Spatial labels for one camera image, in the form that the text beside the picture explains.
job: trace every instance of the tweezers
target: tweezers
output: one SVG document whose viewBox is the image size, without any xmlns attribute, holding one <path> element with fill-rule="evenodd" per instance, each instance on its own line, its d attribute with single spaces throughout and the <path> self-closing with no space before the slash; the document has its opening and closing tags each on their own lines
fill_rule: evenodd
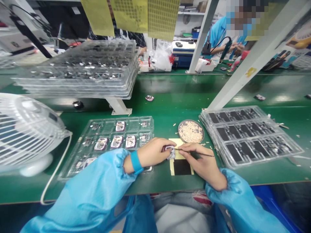
<svg viewBox="0 0 311 233">
<path fill-rule="evenodd" d="M 186 150 L 182 150 L 182 151 L 188 152 L 188 153 L 195 153 L 195 154 L 199 154 L 199 155 L 205 155 L 205 156 L 209 156 L 209 157 L 215 157 L 214 155 L 207 155 L 207 154 L 199 153 L 199 152 L 196 152 L 196 151 L 186 151 Z"/>
</svg>

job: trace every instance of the electric fan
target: electric fan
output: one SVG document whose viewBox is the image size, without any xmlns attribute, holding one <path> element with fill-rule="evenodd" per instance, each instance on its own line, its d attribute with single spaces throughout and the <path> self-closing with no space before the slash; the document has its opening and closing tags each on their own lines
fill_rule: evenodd
<svg viewBox="0 0 311 233">
<path fill-rule="evenodd" d="M 0 173 L 42 172 L 53 160 L 50 152 L 70 135 L 49 107 L 25 96 L 0 93 Z"/>
<path fill-rule="evenodd" d="M 311 43 L 311 21 L 307 22 L 286 44 L 295 49 L 304 49 Z"/>
</svg>

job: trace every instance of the round dish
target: round dish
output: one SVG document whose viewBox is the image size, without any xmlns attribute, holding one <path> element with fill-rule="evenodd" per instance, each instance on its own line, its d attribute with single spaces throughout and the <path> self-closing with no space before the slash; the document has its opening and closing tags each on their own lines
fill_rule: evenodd
<svg viewBox="0 0 311 233">
<path fill-rule="evenodd" d="M 178 135 L 183 142 L 200 143 L 204 139 L 202 126 L 194 120 L 183 120 L 178 125 Z"/>
</svg>

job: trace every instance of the yellow paper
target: yellow paper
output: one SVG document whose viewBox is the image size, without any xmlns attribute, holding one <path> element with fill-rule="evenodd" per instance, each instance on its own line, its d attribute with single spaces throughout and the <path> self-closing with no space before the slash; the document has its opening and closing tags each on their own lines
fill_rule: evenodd
<svg viewBox="0 0 311 233">
<path fill-rule="evenodd" d="M 148 32 L 148 0 L 110 0 L 117 28 Z"/>
<path fill-rule="evenodd" d="M 148 36 L 173 41 L 180 0 L 148 0 Z"/>
<path fill-rule="evenodd" d="M 81 0 L 92 31 L 99 36 L 115 36 L 110 10 L 106 0 Z"/>
<path fill-rule="evenodd" d="M 177 144 L 177 146 L 175 146 L 175 148 L 178 148 L 179 146 L 184 144 L 184 142 L 181 139 L 169 139 L 169 140 L 171 140 Z M 175 150 L 175 159 L 185 159 L 185 157 L 183 157 L 181 154 L 179 154 L 178 150 Z M 171 175 L 175 175 L 174 160 L 173 159 L 169 160 L 169 168 L 171 170 Z M 194 175 L 193 167 L 191 165 L 190 165 L 190 169 L 191 169 L 191 175 Z"/>
</svg>

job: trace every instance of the shelf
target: shelf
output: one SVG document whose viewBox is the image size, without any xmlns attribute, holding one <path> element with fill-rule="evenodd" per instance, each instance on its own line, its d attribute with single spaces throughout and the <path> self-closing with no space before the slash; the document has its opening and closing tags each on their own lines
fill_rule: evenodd
<svg viewBox="0 0 311 233">
<path fill-rule="evenodd" d="M 178 12 L 179 15 L 204 15 L 205 13 L 201 13 L 201 12 L 184 12 L 184 11 L 179 11 Z"/>
<path fill-rule="evenodd" d="M 198 38 L 192 38 L 192 37 L 174 37 L 173 40 L 198 40 Z"/>
</svg>

